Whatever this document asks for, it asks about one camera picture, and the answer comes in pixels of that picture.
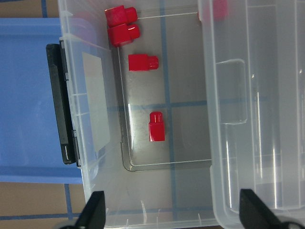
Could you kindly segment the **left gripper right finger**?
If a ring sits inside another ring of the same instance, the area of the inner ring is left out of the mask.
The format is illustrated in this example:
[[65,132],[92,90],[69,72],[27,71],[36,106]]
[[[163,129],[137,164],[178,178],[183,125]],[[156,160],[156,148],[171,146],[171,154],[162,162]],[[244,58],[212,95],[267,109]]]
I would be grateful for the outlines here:
[[279,229],[281,221],[251,190],[240,190],[239,219],[245,229]]

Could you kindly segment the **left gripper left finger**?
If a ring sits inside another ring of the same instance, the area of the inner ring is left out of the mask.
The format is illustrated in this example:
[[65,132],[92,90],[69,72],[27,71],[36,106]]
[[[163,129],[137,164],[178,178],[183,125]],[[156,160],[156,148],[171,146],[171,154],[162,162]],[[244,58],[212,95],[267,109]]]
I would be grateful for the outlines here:
[[104,191],[94,191],[75,223],[77,229],[103,229],[106,222]]

